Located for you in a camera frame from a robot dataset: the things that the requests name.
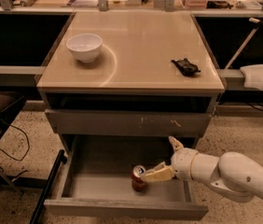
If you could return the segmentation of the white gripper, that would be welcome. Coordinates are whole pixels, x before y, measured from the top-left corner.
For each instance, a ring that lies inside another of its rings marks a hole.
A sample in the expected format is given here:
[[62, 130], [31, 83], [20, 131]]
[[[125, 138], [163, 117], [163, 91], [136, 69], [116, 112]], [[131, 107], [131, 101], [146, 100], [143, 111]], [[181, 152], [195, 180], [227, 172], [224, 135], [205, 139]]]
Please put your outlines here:
[[198, 154], [196, 149], [184, 147], [183, 144], [173, 136], [168, 137], [173, 147], [174, 154], [171, 157], [171, 165], [164, 161], [152, 169], [145, 170], [140, 174], [140, 178], [147, 182], [168, 181], [174, 178], [174, 175], [184, 181], [191, 181], [191, 164]]

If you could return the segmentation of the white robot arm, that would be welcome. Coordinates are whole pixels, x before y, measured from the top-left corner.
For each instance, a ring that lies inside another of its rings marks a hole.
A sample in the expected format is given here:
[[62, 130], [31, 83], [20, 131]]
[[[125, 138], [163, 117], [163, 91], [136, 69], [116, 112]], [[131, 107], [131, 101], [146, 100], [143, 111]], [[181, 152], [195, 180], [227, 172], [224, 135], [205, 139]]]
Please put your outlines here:
[[220, 157], [202, 154], [184, 147], [173, 136], [171, 164], [161, 162], [139, 177], [147, 183], [168, 181], [174, 177], [183, 181], [202, 183], [217, 194], [237, 203], [248, 203], [257, 196], [263, 200], [263, 166], [238, 152]]

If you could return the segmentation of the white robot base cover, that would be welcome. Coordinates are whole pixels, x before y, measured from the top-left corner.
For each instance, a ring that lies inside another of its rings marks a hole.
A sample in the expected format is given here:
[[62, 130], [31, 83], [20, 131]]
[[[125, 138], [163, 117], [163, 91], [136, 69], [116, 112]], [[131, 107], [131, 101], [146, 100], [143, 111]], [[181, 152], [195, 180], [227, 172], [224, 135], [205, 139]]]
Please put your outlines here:
[[247, 65], [240, 68], [243, 73], [245, 88], [263, 91], [263, 64]]

